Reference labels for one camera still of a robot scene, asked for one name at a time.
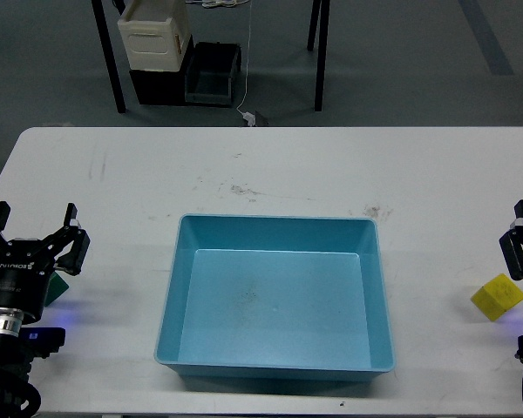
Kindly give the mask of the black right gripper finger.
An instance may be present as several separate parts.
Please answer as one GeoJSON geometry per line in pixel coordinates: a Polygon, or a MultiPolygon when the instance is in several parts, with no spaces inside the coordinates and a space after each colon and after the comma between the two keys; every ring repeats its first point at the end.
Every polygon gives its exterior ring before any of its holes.
{"type": "Polygon", "coordinates": [[[513,210],[515,219],[499,238],[499,245],[510,278],[519,281],[523,280],[523,199],[515,204],[513,210]]]}

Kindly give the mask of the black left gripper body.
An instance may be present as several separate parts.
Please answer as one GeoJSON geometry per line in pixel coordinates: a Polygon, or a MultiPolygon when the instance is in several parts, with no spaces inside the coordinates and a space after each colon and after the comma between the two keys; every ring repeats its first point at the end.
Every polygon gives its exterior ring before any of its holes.
{"type": "Polygon", "coordinates": [[[0,239],[0,309],[41,319],[58,249],[39,239],[0,239]]]}

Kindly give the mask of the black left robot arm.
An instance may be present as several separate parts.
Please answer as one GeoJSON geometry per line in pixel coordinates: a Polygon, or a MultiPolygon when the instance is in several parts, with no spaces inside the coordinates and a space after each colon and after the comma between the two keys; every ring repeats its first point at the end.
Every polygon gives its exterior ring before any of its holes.
{"type": "Polygon", "coordinates": [[[65,343],[62,327],[38,327],[43,311],[68,289],[61,273],[80,274],[91,243],[69,204],[63,225],[43,239],[10,239],[3,230],[10,206],[0,202],[0,417],[32,417],[41,396],[31,364],[65,343]]]}

